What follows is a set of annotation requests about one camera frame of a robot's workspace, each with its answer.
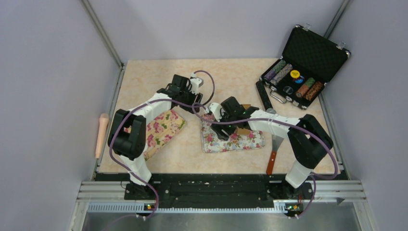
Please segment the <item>floral tray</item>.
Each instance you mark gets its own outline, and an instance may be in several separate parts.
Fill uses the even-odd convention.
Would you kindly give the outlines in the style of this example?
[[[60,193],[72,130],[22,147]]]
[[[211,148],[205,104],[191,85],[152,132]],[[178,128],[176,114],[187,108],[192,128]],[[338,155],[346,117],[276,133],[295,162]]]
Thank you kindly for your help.
[[[251,131],[249,135],[237,135],[236,131],[226,141],[218,138],[211,124],[201,121],[202,149],[205,153],[222,153],[242,150],[260,149],[265,146],[265,138],[261,131]]]

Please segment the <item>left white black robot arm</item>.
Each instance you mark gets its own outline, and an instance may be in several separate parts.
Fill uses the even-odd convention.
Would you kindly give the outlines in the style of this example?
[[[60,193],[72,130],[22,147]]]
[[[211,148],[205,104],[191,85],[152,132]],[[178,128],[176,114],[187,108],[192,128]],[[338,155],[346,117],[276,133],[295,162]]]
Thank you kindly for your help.
[[[190,78],[174,75],[171,83],[159,89],[150,99],[139,106],[115,112],[108,136],[110,158],[127,170],[130,178],[128,191],[136,199],[152,199],[157,195],[144,157],[149,144],[147,125],[163,112],[176,106],[192,112],[192,105],[200,103],[199,88],[204,81],[196,76]]]

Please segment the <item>wooden dough roller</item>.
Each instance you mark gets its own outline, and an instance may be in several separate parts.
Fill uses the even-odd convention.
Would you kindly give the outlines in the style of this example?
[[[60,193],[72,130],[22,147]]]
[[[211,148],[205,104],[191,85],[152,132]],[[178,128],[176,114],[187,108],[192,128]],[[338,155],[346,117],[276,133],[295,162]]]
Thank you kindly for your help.
[[[244,109],[248,109],[251,106],[251,104],[243,104]],[[244,135],[247,136],[250,134],[250,130],[246,128],[237,128],[236,133],[237,135]]]

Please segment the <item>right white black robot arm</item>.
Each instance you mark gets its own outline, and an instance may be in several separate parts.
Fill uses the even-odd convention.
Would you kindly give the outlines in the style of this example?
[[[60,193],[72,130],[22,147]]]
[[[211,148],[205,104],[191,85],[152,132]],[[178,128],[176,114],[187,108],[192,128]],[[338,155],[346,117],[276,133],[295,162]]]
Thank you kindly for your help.
[[[334,164],[335,177],[338,165],[331,149],[332,139],[313,115],[293,118],[272,114],[254,106],[243,106],[231,96],[222,103],[209,106],[216,123],[211,127],[222,140],[227,140],[236,129],[268,132],[279,140],[287,139],[292,147],[295,161],[285,176],[282,192],[295,198],[302,191],[301,185],[321,162],[329,155]]]

